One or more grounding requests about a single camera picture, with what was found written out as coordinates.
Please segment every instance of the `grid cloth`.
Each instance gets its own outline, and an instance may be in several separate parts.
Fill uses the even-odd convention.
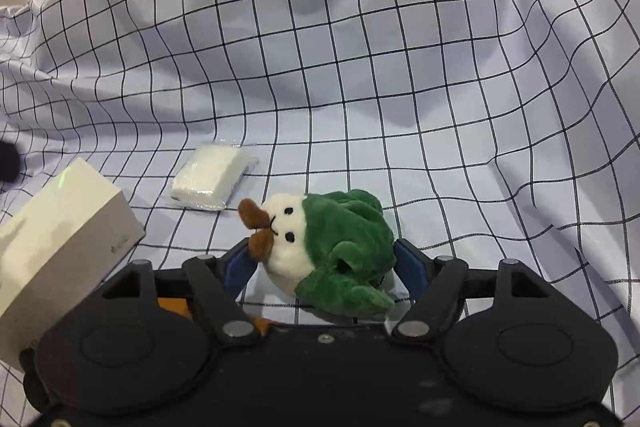
[[[615,338],[604,403],[640,407],[640,0],[29,0],[0,11],[2,134],[27,151],[2,222],[82,156],[178,267],[245,237],[240,198],[364,188],[429,256],[518,258]],[[206,140],[258,168],[222,213],[166,199]],[[399,301],[406,299],[401,285]],[[259,271],[246,308],[322,319]],[[465,315],[488,302],[469,302]],[[26,425],[21,375],[0,424]]]

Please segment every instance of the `black object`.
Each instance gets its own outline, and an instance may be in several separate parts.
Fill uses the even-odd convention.
[[[0,140],[0,182],[15,182],[20,166],[20,154],[15,145]]]
[[[272,325],[261,336],[235,302],[256,268],[247,243],[181,269],[130,264],[63,317],[21,360],[44,413],[33,427],[622,425],[600,403],[615,343],[517,261],[472,270],[398,240],[415,304],[391,334]],[[158,297],[187,299],[193,320]],[[485,297],[491,309],[458,321],[465,299]]]

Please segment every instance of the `metal bolt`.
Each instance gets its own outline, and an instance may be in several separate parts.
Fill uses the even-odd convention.
[[[429,333],[429,325],[422,321],[407,321],[398,326],[398,331],[404,337],[423,337]]]
[[[333,338],[329,333],[323,333],[318,337],[318,342],[320,344],[331,344],[335,338]]]
[[[254,332],[254,325],[246,321],[231,321],[222,326],[222,331],[228,337],[246,337]]]

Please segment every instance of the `black gripper base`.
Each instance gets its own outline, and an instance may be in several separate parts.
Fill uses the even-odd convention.
[[[334,340],[319,342],[322,334]],[[600,427],[622,424],[601,404],[555,415],[496,409],[452,383],[429,347],[390,341],[380,326],[271,327],[251,347],[223,349],[191,394],[148,412],[99,417],[54,407],[73,427],[224,425],[403,425],[429,427]]]

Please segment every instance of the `backdrop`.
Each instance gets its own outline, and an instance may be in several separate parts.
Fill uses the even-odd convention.
[[[245,237],[241,198],[365,188],[429,256],[518,258],[600,321],[620,352],[605,404],[633,423],[639,32],[640,0],[29,0],[0,10],[2,137],[27,153],[1,222],[82,156],[146,227],[120,267],[169,268]],[[250,144],[257,170],[225,212],[173,208],[209,139]],[[322,320],[261,271],[241,300]],[[26,424],[4,373],[0,423]]]

